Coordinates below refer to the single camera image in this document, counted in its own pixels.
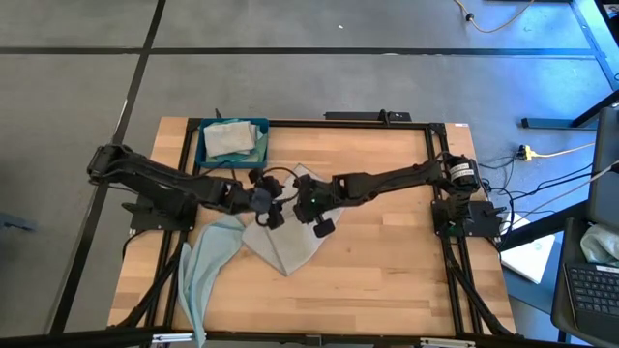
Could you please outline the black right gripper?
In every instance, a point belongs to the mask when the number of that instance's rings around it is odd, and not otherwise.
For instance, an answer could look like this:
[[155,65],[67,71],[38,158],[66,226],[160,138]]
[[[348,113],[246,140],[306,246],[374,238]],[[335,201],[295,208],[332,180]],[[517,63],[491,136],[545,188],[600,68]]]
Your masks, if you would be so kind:
[[297,190],[293,212],[302,223],[326,222],[326,212],[343,206],[343,198],[338,196],[333,182],[322,182],[305,174],[294,180],[293,187]]

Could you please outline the light blue microfiber towel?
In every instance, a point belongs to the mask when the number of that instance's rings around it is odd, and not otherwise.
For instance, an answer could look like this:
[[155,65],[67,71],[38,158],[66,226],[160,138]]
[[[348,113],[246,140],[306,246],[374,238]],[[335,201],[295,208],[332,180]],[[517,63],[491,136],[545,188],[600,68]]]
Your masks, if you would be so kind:
[[221,268],[239,251],[246,227],[237,216],[225,215],[205,225],[193,246],[183,243],[178,266],[178,303],[190,322],[193,341],[204,348],[204,318]]

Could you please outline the white laptop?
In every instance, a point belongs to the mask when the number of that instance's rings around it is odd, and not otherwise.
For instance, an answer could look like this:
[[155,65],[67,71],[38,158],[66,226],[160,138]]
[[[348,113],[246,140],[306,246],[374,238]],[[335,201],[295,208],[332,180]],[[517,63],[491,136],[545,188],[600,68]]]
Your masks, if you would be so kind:
[[527,280],[540,284],[554,242],[555,236],[550,234],[531,243],[501,251],[501,264]]

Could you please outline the light green cloth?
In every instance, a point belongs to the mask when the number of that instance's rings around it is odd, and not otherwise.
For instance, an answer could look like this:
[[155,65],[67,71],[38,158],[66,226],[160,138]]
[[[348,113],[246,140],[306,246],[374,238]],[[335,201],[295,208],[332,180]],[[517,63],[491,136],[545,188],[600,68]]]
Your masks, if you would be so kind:
[[600,224],[592,225],[581,238],[580,247],[588,263],[619,268],[619,232]]

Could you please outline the black keyboard desk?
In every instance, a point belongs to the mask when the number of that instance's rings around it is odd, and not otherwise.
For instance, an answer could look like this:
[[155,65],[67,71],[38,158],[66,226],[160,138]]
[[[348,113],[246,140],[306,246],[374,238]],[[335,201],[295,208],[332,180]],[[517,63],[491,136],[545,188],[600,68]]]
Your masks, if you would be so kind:
[[572,312],[563,266],[566,263],[588,263],[580,249],[587,228],[598,224],[588,215],[589,202],[569,208],[516,229],[502,247],[504,251],[528,244],[544,236],[563,233],[560,244],[554,243],[549,256],[549,269],[540,284],[508,270],[508,294],[548,314],[552,324],[562,333],[576,336],[592,345],[619,348],[619,332],[614,335],[590,335],[578,329]]

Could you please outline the teal plastic bin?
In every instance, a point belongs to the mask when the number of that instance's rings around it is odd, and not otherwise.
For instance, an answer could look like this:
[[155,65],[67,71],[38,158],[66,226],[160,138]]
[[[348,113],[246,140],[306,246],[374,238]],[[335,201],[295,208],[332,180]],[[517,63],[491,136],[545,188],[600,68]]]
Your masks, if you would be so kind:
[[[260,159],[258,155],[255,155],[252,150],[247,154],[232,153],[229,155],[222,155],[218,157],[210,157],[205,150],[205,142],[203,130],[214,123],[232,123],[237,121],[250,121],[252,124],[260,127],[261,131],[268,134],[268,145],[264,157]],[[264,168],[268,161],[268,148],[269,148],[269,133],[270,123],[266,118],[236,118],[236,119],[223,119],[223,118],[204,118],[198,121],[198,140],[197,148],[194,156],[194,162],[201,168],[225,168],[225,169],[254,169]]]

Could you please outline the computer keyboard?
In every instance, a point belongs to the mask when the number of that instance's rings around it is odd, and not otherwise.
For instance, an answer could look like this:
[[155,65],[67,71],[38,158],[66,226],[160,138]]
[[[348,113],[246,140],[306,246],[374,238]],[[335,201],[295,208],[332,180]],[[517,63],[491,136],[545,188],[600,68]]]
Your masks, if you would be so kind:
[[619,332],[619,268],[566,263],[563,270],[578,329],[599,336]]

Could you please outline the grey waffle-weave towel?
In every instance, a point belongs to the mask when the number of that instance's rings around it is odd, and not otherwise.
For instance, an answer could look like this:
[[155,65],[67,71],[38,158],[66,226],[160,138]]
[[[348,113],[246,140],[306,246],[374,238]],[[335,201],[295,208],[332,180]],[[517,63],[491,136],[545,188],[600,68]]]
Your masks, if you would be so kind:
[[214,123],[202,132],[205,150],[210,157],[245,153],[255,147],[256,125],[250,121]]
[[282,203],[282,214],[285,223],[277,229],[261,227],[256,222],[247,226],[243,243],[270,264],[284,276],[290,276],[306,264],[323,243],[323,238],[317,238],[313,227],[316,222],[302,223],[294,212],[293,205],[297,200],[297,190],[293,187],[294,180],[309,174],[315,180],[321,179],[299,163],[281,184],[283,193],[278,197]]

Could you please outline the black mounting bracket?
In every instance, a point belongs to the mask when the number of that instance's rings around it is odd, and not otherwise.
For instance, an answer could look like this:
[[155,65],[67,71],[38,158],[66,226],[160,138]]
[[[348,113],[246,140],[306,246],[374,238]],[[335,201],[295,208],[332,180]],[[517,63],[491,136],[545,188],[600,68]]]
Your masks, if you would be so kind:
[[379,121],[379,122],[411,122],[408,112],[386,111],[381,109],[377,112],[366,111],[328,111],[324,113],[326,120],[352,120],[352,121]]

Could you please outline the dark flat floor object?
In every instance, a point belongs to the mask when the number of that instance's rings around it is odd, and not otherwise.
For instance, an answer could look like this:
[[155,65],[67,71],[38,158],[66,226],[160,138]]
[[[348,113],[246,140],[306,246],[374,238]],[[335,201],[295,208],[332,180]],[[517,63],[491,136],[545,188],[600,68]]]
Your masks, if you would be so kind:
[[33,220],[0,212],[0,230],[13,227],[25,231],[34,231],[37,229],[37,226],[37,222]]

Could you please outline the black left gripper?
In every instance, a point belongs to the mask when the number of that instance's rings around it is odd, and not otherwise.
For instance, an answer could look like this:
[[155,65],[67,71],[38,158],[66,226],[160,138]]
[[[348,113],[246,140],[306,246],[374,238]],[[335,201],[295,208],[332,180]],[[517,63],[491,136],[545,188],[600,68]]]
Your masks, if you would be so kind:
[[285,223],[282,203],[261,188],[234,186],[225,198],[225,205],[231,215],[254,213],[255,222],[261,227],[277,229]]

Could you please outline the black rig crossbeam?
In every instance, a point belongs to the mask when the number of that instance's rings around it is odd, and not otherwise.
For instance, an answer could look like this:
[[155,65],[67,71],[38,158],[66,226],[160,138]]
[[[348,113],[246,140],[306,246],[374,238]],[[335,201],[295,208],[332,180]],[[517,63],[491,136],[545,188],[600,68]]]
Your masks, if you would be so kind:
[[[167,333],[163,327],[111,328],[101,331],[52,333],[0,338],[0,348],[127,348],[152,344],[154,334]],[[345,335],[345,334],[286,334],[286,333],[206,333],[206,340],[297,343],[309,347],[328,344],[366,344],[378,346],[415,346],[422,336]],[[592,348],[571,343],[530,340],[516,336],[496,336],[464,333],[452,338],[469,340],[477,348]]]

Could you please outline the yellow-green microfiber towel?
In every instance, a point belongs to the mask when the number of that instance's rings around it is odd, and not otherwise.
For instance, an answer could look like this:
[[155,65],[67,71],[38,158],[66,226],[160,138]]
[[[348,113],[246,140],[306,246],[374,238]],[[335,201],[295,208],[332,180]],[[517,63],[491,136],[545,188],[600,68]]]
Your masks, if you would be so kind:
[[254,128],[255,141],[254,141],[254,148],[252,152],[255,155],[258,155],[260,159],[262,159],[267,150],[268,134],[262,132],[260,127],[257,125],[253,125],[253,128]]

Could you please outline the black aluminium table frame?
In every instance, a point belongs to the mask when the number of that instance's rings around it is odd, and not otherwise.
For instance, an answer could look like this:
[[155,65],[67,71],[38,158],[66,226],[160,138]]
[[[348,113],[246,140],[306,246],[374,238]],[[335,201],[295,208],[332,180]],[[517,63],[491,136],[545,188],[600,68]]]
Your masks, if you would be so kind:
[[[163,117],[147,157],[191,173],[197,118]],[[323,180],[378,173],[422,162],[434,149],[475,158],[466,124],[272,120],[269,166],[301,163]],[[430,187],[381,195],[344,211],[336,232],[311,260],[283,276],[246,247],[226,264],[206,312],[212,340],[274,340],[305,345],[419,344],[456,339],[439,238],[434,235]],[[180,232],[144,232],[127,247],[108,324],[120,324],[146,294]],[[467,239],[477,291],[501,324],[515,330],[496,250]]]

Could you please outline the grey computer monitor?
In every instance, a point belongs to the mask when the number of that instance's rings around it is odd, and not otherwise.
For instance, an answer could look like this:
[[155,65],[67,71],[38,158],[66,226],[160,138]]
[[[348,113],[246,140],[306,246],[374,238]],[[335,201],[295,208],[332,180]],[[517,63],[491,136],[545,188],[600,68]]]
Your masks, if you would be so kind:
[[[619,109],[599,113],[593,168],[600,172],[619,160]],[[619,173],[606,172],[590,185],[588,215],[591,220],[619,230]]]

